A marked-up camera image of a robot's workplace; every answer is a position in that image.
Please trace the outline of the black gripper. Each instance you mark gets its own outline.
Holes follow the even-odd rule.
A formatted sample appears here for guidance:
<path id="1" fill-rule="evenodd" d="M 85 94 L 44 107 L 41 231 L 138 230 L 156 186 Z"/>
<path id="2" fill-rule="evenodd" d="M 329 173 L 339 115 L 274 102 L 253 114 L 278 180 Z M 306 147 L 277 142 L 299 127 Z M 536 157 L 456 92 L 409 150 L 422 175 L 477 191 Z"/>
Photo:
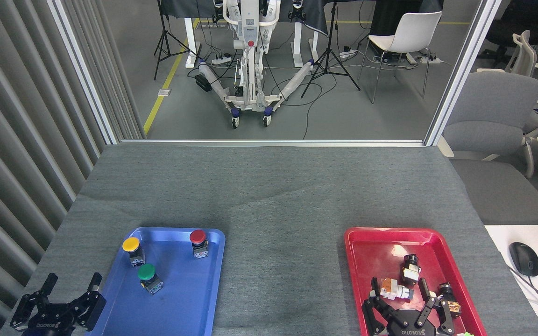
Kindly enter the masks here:
<path id="1" fill-rule="evenodd" d="M 106 305 L 106 299 L 99 292 L 102 275 L 92 275 L 87 291 L 70 303 L 70 310 L 69 304 L 49 304 L 48 296 L 57 280 L 55 273 L 49 273 L 38 291 L 21 297 L 9 323 L 11 328 L 25 329 L 24 336 L 70 336 L 74 325 L 88 331 L 94 329 Z M 31 317 L 34 308 L 38 312 Z"/>
<path id="2" fill-rule="evenodd" d="M 368 299 L 361 305 L 367 332 L 370 336 L 455 335 L 449 300 L 453 296 L 450 283 L 444 282 L 439 285 L 441 294 L 438 296 L 435 292 L 429 291 L 424 278 L 421 278 L 418 284 L 425 301 L 422 310 L 393 310 L 383 302 L 379 294 L 378 281 L 376 277 L 372 278 L 372 290 L 369 292 Z M 437 328 L 428 320 L 433 309 L 436 309 L 440 321 Z M 386 319 L 386 325 L 376 319 L 374 311 L 378 311 Z"/>

